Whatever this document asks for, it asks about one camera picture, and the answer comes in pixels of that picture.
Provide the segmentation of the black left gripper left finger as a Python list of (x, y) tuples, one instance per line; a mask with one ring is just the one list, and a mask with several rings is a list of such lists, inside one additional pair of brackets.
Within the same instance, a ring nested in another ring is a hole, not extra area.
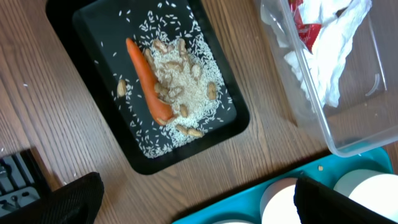
[(91, 172), (1, 217), (1, 224), (93, 224), (103, 195), (104, 183), (100, 174)]

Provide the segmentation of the red snack wrapper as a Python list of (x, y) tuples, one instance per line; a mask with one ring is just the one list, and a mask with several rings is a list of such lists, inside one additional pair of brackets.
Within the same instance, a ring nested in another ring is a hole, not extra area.
[(287, 2), (299, 39), (304, 43), (307, 50), (312, 53), (313, 45), (322, 28), (320, 3), (310, 0), (288, 0)]

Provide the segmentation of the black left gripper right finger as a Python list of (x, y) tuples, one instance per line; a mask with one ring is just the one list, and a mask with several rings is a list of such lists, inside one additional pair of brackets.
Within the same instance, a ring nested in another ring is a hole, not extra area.
[(294, 205), (302, 224), (394, 224), (309, 177), (297, 179)]

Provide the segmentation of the pale green bowl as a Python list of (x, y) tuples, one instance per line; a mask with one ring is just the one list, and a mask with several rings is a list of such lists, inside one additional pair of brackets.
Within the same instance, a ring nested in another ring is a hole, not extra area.
[(333, 190), (397, 223), (397, 175), (353, 170), (342, 176)]

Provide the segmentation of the white napkin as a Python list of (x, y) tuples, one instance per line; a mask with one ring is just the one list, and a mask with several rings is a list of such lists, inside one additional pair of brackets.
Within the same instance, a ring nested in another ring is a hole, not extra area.
[[(320, 3), (322, 28), (313, 52), (310, 53), (299, 39), (309, 74), (315, 84), (315, 91), (322, 106), (336, 108), (340, 99), (339, 79), (346, 65), (346, 58), (353, 48), (353, 37), (358, 27), (373, 6), (371, 0), (310, 0)], [(289, 75), (293, 75), (305, 97), (309, 91), (304, 74), (292, 43), (287, 38), (290, 29), (286, 27), (285, 16), (279, 1), (261, 1), (260, 15), (263, 23), (274, 32), (277, 46), (274, 60)]]

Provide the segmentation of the pink bowl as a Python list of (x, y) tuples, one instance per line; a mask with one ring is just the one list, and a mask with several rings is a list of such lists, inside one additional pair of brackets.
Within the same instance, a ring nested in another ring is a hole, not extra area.
[(262, 224), (301, 224), (294, 204), (297, 178), (280, 179), (265, 189), (260, 202)]

